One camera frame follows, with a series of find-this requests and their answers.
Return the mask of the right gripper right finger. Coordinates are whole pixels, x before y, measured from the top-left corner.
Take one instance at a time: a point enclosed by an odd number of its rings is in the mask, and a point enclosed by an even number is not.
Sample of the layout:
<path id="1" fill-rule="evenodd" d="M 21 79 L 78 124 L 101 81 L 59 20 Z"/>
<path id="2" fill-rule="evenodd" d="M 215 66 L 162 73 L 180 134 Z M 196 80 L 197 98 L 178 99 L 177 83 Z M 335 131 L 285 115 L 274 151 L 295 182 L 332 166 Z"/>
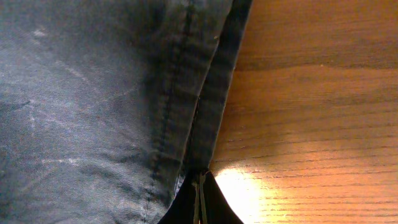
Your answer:
<path id="1" fill-rule="evenodd" d="M 213 174 L 206 170 L 199 175 L 200 223 L 243 224 L 233 212 L 219 188 Z"/>

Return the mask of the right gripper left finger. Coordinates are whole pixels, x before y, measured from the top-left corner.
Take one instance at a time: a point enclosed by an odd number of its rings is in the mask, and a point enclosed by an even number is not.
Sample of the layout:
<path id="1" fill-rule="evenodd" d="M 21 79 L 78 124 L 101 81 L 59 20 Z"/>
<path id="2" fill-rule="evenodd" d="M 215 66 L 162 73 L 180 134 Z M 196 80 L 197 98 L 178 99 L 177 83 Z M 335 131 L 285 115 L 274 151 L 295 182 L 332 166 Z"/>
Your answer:
<path id="1" fill-rule="evenodd" d="M 159 224 L 196 224 L 199 222 L 198 173 L 187 174 L 177 196 Z"/>

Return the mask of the blue denim shorts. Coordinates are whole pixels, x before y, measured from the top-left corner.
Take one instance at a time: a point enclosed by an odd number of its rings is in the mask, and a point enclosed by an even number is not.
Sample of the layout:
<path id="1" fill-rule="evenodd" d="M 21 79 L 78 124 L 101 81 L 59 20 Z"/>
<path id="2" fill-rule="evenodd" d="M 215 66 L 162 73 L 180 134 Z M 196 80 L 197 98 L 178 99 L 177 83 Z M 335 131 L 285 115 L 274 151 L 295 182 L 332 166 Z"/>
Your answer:
<path id="1" fill-rule="evenodd" d="M 159 223 L 209 170 L 251 6 L 1 0 L 1 222 Z"/>

